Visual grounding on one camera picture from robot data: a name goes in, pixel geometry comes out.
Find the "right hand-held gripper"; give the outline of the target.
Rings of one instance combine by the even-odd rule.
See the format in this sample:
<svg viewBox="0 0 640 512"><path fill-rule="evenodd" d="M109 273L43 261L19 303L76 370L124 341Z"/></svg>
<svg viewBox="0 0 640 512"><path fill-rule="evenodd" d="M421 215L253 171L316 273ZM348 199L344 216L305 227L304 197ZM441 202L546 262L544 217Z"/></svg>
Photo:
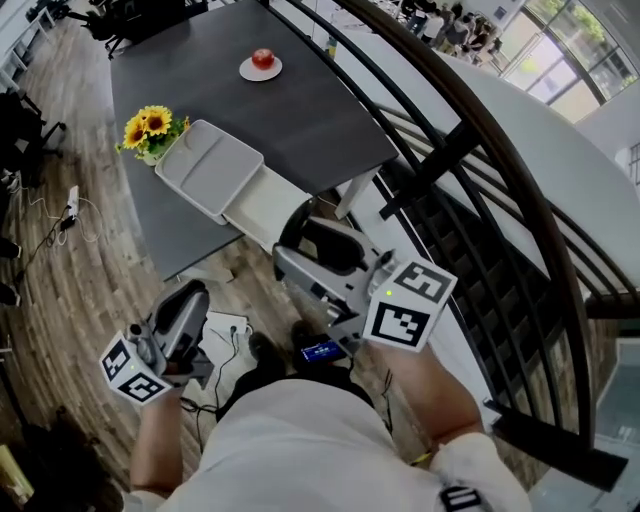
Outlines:
<svg viewBox="0 0 640 512"><path fill-rule="evenodd" d="M295 281L328 305L327 333L348 353L366 341L421 351L457 278L423 259L398 260L368 251L368 239L334 222L310 217L299 251L273 247L274 274Z"/></svg>

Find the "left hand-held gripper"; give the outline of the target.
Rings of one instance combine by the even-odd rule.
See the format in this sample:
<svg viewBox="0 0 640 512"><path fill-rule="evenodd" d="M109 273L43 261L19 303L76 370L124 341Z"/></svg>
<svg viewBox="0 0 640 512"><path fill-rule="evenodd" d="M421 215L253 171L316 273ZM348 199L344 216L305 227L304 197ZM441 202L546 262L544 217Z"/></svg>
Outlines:
<svg viewBox="0 0 640 512"><path fill-rule="evenodd" d="M200 347L208 308L203 282L188 280L166 288L147 324L117 332L102 354L100 368L109 388L144 406L191 381L205 387L214 370Z"/></svg>

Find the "white drawer box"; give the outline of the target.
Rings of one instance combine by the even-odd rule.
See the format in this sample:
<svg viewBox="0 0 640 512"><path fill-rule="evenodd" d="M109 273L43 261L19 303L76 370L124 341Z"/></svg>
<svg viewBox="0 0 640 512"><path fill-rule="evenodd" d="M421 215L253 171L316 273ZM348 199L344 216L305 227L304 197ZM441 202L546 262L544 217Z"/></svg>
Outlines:
<svg viewBox="0 0 640 512"><path fill-rule="evenodd" d="M204 120L172 143L155 174L211 220L238 229L267 252L311 198L267 167L260 152Z"/></svg>

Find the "person's left forearm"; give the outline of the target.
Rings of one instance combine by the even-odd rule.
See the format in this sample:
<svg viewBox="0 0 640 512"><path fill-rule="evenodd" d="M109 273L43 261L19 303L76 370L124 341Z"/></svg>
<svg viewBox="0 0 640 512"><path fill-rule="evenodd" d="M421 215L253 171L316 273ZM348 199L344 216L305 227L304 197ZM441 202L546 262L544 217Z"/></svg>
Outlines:
<svg viewBox="0 0 640 512"><path fill-rule="evenodd" d="M141 409L130 463L133 490L168 497L181 485L183 455L180 398L179 391L169 391Z"/></svg>

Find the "person's right forearm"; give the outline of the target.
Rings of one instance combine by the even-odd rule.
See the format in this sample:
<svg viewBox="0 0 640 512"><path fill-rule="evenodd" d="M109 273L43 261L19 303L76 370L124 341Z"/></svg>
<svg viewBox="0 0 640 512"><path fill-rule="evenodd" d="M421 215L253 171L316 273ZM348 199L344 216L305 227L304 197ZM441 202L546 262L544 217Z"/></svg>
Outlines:
<svg viewBox="0 0 640 512"><path fill-rule="evenodd" d="M414 353L376 342L371 346L391 371L428 441L440 446L485 432L473 396L430 347Z"/></svg>

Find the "person's black right shoe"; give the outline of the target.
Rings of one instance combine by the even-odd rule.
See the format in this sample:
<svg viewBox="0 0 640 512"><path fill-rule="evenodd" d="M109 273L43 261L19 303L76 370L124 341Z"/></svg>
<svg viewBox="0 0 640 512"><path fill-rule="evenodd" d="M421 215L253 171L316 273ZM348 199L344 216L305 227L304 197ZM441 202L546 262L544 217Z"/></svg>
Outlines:
<svg viewBox="0 0 640 512"><path fill-rule="evenodd" d="M295 351L313 347L322 341L321 336L316 334L313 327L304 320L298 320L293 324L290 339Z"/></svg>

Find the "person's black shoe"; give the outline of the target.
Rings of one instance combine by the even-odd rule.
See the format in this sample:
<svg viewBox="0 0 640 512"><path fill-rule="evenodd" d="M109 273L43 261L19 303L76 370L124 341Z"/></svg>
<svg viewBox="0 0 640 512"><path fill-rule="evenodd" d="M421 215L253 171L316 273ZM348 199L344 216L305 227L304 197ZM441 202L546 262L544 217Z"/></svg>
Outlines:
<svg viewBox="0 0 640 512"><path fill-rule="evenodd" d="M298 320L293 324L290 339L295 351L313 347L322 341L321 336L316 334L313 327L304 320Z"/></svg>
<svg viewBox="0 0 640 512"><path fill-rule="evenodd" d="M249 337L248 347L259 369L278 374L286 373L285 361L265 334L254 332Z"/></svg>

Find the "person's black left shoe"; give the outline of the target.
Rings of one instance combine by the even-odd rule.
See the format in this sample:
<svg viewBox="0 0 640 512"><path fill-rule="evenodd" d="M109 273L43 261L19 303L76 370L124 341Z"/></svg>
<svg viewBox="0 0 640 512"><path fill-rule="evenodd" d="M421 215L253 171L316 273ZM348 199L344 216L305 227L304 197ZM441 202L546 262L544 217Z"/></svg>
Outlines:
<svg viewBox="0 0 640 512"><path fill-rule="evenodd" d="M285 361L265 334L254 332L249 337L248 347L259 369L278 374L286 373Z"/></svg>

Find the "black device with blue screen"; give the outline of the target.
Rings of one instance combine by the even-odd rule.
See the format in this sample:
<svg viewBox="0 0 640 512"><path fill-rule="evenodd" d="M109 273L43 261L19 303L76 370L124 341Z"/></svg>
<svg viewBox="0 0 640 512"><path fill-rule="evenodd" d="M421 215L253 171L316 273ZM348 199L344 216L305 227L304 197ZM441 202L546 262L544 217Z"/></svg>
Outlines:
<svg viewBox="0 0 640 512"><path fill-rule="evenodd" d="M306 341L300 354L302 361L309 365L333 364L347 358L344 349L326 336L315 336Z"/></svg>

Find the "person's black trousers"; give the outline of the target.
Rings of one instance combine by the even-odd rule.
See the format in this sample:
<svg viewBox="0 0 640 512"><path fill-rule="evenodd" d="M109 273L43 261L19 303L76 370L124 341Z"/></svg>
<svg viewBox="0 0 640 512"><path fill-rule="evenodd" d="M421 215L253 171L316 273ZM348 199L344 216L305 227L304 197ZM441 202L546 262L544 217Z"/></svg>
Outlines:
<svg viewBox="0 0 640 512"><path fill-rule="evenodd" d="M373 407L373 401L345 367L302 366L288 375L273 363L261 363L242 375L226 403L216 412L221 421L232 408L239 414L273 413L286 421L343 416L353 408Z"/></svg>

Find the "dark staircase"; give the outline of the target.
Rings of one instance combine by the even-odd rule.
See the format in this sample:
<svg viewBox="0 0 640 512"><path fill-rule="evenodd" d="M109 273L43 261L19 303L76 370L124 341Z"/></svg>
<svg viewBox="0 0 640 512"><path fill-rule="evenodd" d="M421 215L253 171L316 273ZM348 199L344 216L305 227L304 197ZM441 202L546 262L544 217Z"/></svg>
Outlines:
<svg viewBox="0 0 640 512"><path fill-rule="evenodd" d="M501 233L472 180L457 175L478 214L431 184L397 217L419 249L457 277L449 304L498 413L591 440L588 332L570 297L573 277L544 277Z"/></svg>

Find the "black metal railing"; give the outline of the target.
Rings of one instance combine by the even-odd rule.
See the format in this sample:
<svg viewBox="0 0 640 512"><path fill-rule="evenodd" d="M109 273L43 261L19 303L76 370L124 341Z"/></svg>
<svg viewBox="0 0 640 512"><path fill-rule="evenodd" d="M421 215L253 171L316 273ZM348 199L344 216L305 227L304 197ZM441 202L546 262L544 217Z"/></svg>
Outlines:
<svg viewBox="0 0 640 512"><path fill-rule="evenodd" d="M480 211L462 188L459 172L476 186L499 230L535 269L554 283L573 277L570 297L582 310L588 332L586 355L593 405L591 440L572 432L532 428L528 421L511 424L498 413L461 326L457 335L480 379L481 405L501 444L523 453L537 465L552 468L584 484L612 492L633 474L632 462L620 446L596 430L597 398L609 371L606 333L616 320L640 319L640 277L624 267L603 239L568 203L587 182L577 152L562 157L567 140L543 129L545 142L524 155L504 126L490 113L455 71L451 62L415 40L369 0L332 0L363 23L367 35L382 47L376 57L304 0L284 0L327 33L355 62L339 63L326 50L337 77L361 101L396 150L373 184L383 203L377 217L398 221L418 253L412 233L397 212L435 184L472 213Z"/></svg>

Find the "black bag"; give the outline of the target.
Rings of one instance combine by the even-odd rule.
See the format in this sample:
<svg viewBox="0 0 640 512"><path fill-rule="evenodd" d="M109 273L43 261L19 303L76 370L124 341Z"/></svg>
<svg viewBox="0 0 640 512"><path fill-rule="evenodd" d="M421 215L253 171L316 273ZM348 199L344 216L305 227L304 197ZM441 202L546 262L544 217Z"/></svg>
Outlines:
<svg viewBox="0 0 640 512"><path fill-rule="evenodd" d="M34 493L25 512L121 512L122 498L89 438L61 406L47 427L22 425L26 475Z"/></svg>

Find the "sunflowers in white pot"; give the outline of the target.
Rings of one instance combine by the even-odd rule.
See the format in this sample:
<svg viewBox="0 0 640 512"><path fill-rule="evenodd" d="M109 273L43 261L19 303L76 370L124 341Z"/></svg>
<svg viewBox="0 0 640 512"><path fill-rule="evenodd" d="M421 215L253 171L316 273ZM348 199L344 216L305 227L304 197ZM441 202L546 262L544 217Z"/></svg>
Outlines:
<svg viewBox="0 0 640 512"><path fill-rule="evenodd" d="M161 105L141 108L125 125L123 140L115 145L117 153L133 151L136 159L155 167L170 146L190 127L188 116L175 117Z"/></svg>

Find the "dark grey table white legs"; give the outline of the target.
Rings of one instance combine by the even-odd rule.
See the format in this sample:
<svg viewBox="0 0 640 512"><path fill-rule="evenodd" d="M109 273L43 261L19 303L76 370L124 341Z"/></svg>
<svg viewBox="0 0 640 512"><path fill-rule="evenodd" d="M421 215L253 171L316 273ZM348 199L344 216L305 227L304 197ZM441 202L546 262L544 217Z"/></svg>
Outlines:
<svg viewBox="0 0 640 512"><path fill-rule="evenodd" d="M260 48L283 64L250 82L240 64ZM257 0L197 15L128 48L111 64L116 124L161 105L204 120L260 152L267 167L311 197L364 186L397 153L327 56ZM123 158L136 214L158 276L170 280L244 236L172 191L153 169Z"/></svg>

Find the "person's white shirt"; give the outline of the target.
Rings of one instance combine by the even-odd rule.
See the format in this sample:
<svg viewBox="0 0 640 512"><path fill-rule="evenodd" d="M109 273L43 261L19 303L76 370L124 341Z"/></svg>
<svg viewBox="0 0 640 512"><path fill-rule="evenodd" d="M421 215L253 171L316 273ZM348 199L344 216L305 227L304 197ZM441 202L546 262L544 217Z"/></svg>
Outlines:
<svg viewBox="0 0 640 512"><path fill-rule="evenodd" d="M127 493L123 512L445 512L450 486L476 489L490 512L532 511L484 434L442 445L423 470L400 458L368 405L298 421L232 408L186 482L165 498Z"/></svg>

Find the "white round plate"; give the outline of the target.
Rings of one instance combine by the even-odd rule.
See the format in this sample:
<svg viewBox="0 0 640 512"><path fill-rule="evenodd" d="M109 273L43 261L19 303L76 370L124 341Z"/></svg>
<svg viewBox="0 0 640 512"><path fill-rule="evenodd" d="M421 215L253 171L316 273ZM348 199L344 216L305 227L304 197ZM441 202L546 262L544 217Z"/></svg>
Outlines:
<svg viewBox="0 0 640 512"><path fill-rule="evenodd" d="M274 63L269 69L259 69L251 58L245 59L239 66L240 76L250 82L264 82L277 77L283 69L282 61L274 58Z"/></svg>

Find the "row of white desks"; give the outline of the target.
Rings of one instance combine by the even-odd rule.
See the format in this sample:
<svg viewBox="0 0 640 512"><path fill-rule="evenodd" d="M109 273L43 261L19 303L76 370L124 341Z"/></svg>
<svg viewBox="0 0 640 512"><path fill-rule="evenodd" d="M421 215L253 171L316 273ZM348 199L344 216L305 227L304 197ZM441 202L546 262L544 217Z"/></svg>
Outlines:
<svg viewBox="0 0 640 512"><path fill-rule="evenodd" d="M27 53L36 42L53 45L54 27L51 13L38 0L0 0L0 92L17 88L13 76L27 70Z"/></svg>

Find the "large glass window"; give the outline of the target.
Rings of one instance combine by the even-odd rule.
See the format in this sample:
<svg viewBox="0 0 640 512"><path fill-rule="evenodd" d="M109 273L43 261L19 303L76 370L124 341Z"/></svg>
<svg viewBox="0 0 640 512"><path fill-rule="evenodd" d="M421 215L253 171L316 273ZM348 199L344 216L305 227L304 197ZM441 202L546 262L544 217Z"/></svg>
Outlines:
<svg viewBox="0 0 640 512"><path fill-rule="evenodd" d="M500 40L499 76L573 124L640 80L580 0L527 0Z"/></svg>

